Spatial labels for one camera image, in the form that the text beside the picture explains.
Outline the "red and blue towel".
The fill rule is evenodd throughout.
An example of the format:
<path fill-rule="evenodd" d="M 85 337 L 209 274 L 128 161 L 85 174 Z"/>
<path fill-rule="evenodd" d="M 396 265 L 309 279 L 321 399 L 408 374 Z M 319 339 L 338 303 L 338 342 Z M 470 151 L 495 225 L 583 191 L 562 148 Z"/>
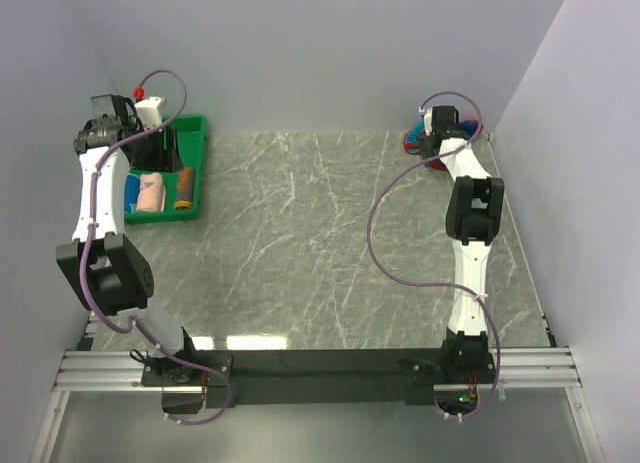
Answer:
<path fill-rule="evenodd" d="M 483 129 L 483 124 L 478 119 L 465 120 L 458 123 L 452 135 L 469 139 L 477 129 Z M 409 155 L 420 155 L 421 151 L 425 150 L 426 156 L 429 157 L 439 153 L 444 139 L 445 136 L 437 132 L 427 134 L 424 124 L 418 123 L 404 135 L 402 144 L 404 151 Z"/>

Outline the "orange and grey towel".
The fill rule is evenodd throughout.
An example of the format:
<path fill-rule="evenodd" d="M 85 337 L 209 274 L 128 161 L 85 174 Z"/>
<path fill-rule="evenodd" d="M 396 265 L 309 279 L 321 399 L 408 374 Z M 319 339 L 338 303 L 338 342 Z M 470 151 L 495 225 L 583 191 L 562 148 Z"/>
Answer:
<path fill-rule="evenodd" d="M 185 167 L 178 174 L 176 180 L 176 196 L 173 205 L 175 211 L 186 211 L 193 207 L 195 176 L 195 169 L 191 167 Z"/>

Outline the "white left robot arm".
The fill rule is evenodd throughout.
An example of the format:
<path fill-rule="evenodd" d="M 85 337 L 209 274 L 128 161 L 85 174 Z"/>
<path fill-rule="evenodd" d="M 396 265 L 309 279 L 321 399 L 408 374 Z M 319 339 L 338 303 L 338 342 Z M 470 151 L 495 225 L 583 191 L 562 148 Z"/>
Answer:
<path fill-rule="evenodd" d="M 180 385 L 194 382 L 201 360 L 186 330 L 152 303 L 151 267 L 125 233 L 129 172 L 182 166 L 177 135 L 161 116 L 162 99 L 105 94 L 74 140 L 82 172 L 80 211 L 56 263 L 81 304 L 113 332 L 135 332 L 147 351 L 130 356 L 146 371 Z"/>

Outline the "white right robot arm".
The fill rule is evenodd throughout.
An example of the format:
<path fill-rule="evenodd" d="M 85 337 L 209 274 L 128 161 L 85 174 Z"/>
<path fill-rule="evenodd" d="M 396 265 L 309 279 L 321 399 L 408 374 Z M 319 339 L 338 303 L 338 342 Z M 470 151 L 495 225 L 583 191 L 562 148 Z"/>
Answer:
<path fill-rule="evenodd" d="M 454 251 L 454 299 L 439 361 L 445 378 L 461 382 L 493 368 L 489 318 L 478 301 L 486 298 L 488 259 L 500 230 L 505 185 L 480 163 L 455 107 L 435 106 L 420 115 L 421 157 L 438 156 L 453 181 L 445 230 Z"/>

